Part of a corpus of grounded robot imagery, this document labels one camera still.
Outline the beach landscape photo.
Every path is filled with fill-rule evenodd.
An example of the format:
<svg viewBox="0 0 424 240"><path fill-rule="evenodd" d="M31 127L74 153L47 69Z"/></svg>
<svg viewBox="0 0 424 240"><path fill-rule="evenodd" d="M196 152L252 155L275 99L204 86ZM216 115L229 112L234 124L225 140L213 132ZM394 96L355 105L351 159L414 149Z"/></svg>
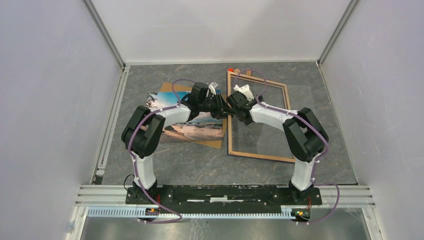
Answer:
<svg viewBox="0 0 424 240"><path fill-rule="evenodd" d="M146 106L151 110L175 105L178 102L173 92L149 92ZM224 122L214 119L210 113L201 112L188 122L166 126L161 134L160 143L208 142L224 139Z"/></svg>

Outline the wooden picture frame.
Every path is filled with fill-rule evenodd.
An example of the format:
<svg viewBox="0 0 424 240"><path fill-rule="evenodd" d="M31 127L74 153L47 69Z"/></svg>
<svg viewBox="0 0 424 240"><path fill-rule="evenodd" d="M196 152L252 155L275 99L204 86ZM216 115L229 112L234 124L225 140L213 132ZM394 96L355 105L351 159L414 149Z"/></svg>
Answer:
<svg viewBox="0 0 424 240"><path fill-rule="evenodd" d="M226 88L227 88L227 96L229 96L232 93L232 78L235 78L237 76L236 72L233 71L227 71L226 73ZM262 78L241 74L239 76L240 80L252 82L252 83L259 83L264 85L265 82ZM285 83L280 83L276 81L269 80L268 86L275 87L281 89L283 100L284 100L284 106L287 109L291 109L291 103L289 99L289 92L288 92L288 86ZM257 153L248 153L248 152L240 152L233 150L233 123L232 123L232 116L229 116L227 118L227 128L226 128L226 135L227 135L227 155L231 157L242 157L242 158L249 158L249 159L260 159L260 160L266 160L266 161L277 161L277 162L283 162L283 163L291 163L293 164L295 162L295 158L292 157L282 157L282 156L273 156L273 155L265 155L265 154L257 154Z"/></svg>

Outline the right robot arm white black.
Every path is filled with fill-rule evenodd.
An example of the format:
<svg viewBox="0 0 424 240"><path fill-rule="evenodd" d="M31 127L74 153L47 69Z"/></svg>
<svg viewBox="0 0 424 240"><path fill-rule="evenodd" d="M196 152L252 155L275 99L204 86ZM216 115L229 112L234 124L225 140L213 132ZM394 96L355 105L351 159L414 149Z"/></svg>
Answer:
<svg viewBox="0 0 424 240"><path fill-rule="evenodd" d="M284 132L289 150L295 158L289 181L289 199L302 204L313 189L315 163L329 148L329 137L314 112L304 107L288 110L267 104L258 95L249 98L240 91L227 97L236 118L245 125L261 123Z"/></svg>

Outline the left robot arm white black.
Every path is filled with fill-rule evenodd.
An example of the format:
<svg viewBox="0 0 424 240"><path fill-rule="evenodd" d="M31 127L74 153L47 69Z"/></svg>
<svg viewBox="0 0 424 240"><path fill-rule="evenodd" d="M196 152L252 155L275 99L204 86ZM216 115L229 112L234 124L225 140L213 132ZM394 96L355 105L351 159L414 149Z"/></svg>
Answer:
<svg viewBox="0 0 424 240"><path fill-rule="evenodd" d="M209 113L221 120L235 115L222 95L216 92L217 83L195 82L191 91L180 97L177 103L151 110L138 106L121 134L121 141L128 151L134 171L133 187L145 204L157 198L157 178L153 169L153 153L157 149L162 131L173 124L188 122L200 113Z"/></svg>

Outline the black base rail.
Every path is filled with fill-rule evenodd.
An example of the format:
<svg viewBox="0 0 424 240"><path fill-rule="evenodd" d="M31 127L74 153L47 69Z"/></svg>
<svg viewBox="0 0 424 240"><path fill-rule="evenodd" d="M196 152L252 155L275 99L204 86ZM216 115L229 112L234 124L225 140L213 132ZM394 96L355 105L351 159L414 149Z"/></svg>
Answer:
<svg viewBox="0 0 424 240"><path fill-rule="evenodd" d="M298 191L288 185L162 185L145 195L140 187L129 187L128 205L154 205L160 212L180 214L276 214L282 206L320 206L317 187Z"/></svg>

